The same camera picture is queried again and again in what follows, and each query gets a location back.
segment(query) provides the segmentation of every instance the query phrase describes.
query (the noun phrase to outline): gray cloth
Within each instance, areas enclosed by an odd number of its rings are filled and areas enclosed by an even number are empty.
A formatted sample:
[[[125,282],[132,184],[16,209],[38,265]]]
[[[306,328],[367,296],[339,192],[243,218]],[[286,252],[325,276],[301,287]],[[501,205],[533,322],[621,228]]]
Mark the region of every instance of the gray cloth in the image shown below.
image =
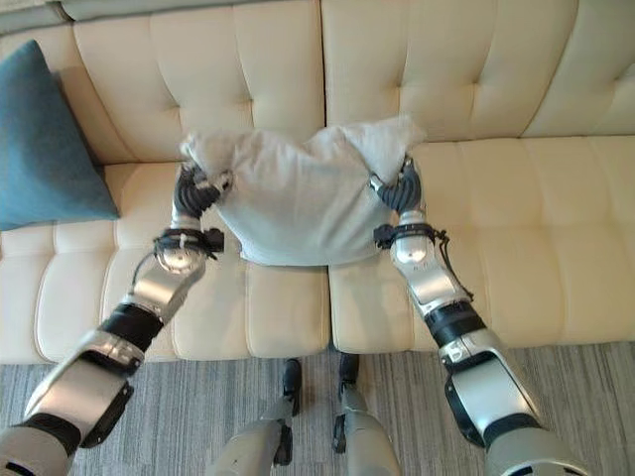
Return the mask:
[[[324,266],[377,252],[373,230],[390,210],[368,186],[393,181],[406,151],[423,140],[408,117],[322,129],[304,144],[271,132],[190,135],[182,145],[207,176],[234,174],[217,209],[262,265]]]

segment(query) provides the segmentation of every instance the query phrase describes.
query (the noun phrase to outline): tufted leather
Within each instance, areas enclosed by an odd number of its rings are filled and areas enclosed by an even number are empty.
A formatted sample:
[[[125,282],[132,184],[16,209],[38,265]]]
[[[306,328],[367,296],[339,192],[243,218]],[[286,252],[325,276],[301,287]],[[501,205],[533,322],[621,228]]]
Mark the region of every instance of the tufted leather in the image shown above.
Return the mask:
[[[454,141],[414,151],[430,220],[508,344],[634,339],[634,24],[629,0],[295,0],[1,37],[0,58],[38,40],[122,218],[0,234],[0,362],[62,358],[123,296],[168,219],[183,131],[304,140],[324,111],[409,112]],[[230,236],[218,265],[151,358],[317,352],[329,298],[342,350],[434,348],[387,254],[261,268]]]
[[[38,225],[0,234],[0,362],[59,361],[127,292],[149,243],[170,217],[175,164],[118,165],[105,176],[122,218]],[[325,269],[283,271],[226,252],[205,276],[149,358],[219,360],[318,352],[328,342]]]
[[[409,112],[433,141],[635,132],[629,0],[321,8],[329,125]]]
[[[635,136],[426,144],[413,157],[430,222],[507,344],[635,338]],[[337,348],[435,348],[387,253],[329,280]]]
[[[430,220],[512,346],[635,337],[635,4],[322,0],[327,124],[410,113]],[[333,342],[433,349],[387,254],[329,269]]]
[[[40,43],[95,161],[107,166],[121,213],[114,223],[0,234],[0,363],[62,359],[123,297],[169,220],[184,131],[261,127],[303,140],[324,125],[318,13],[313,1],[268,3],[0,38],[0,57],[29,38]],[[248,264],[231,236],[227,248],[149,358],[322,350],[329,339],[326,269]]]

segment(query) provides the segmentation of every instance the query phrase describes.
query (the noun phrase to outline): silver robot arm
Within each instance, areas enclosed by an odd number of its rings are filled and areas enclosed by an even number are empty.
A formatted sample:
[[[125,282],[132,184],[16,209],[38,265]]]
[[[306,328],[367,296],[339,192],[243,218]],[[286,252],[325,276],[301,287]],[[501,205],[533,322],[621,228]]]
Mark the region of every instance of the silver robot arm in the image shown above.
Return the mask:
[[[230,174],[209,183],[194,163],[182,166],[171,226],[139,264],[129,293],[38,386],[25,420],[0,433],[0,475],[65,475],[78,447],[108,436],[132,397],[128,378],[204,274],[206,259],[222,252],[223,234],[201,231],[200,217],[230,186]]]
[[[488,475],[586,475],[584,465],[543,427],[540,411],[514,359],[471,305],[447,254],[449,241],[426,221],[422,188],[413,160],[406,158],[399,180],[370,186],[399,214],[399,225],[375,230],[390,249],[422,320],[439,346],[448,372],[445,396],[458,428],[486,449]]]

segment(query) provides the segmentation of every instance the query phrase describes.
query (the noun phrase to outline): striped carpet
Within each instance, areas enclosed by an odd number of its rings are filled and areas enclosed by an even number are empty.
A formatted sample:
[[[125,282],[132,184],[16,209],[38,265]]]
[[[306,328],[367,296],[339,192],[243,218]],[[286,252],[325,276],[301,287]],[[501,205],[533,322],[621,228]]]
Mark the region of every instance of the striped carpet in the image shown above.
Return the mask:
[[[635,474],[635,343],[516,350],[542,395],[549,425],[598,475]],[[330,449],[337,412],[334,351],[301,359],[303,411],[294,461],[276,475],[343,474]],[[0,427],[17,422],[47,366],[0,367]],[[197,475],[229,437],[279,394],[281,361],[148,364],[110,438],[76,457],[76,475]],[[481,475],[445,403],[436,355],[364,356],[360,386],[385,423],[406,475]]]

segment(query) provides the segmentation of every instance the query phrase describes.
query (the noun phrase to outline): cable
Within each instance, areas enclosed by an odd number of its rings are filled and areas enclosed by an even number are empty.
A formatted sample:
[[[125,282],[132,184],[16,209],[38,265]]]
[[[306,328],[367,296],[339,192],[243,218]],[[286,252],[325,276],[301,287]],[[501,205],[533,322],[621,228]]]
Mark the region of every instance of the cable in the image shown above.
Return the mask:
[[[146,261],[148,261],[148,258],[150,258],[151,256],[155,256],[155,252],[154,251],[151,251],[146,256],[144,256],[143,259],[137,265],[137,268],[135,268],[135,273],[132,275],[132,287],[133,288],[137,284],[137,275],[139,275],[139,271],[141,270],[141,267],[146,264]]]

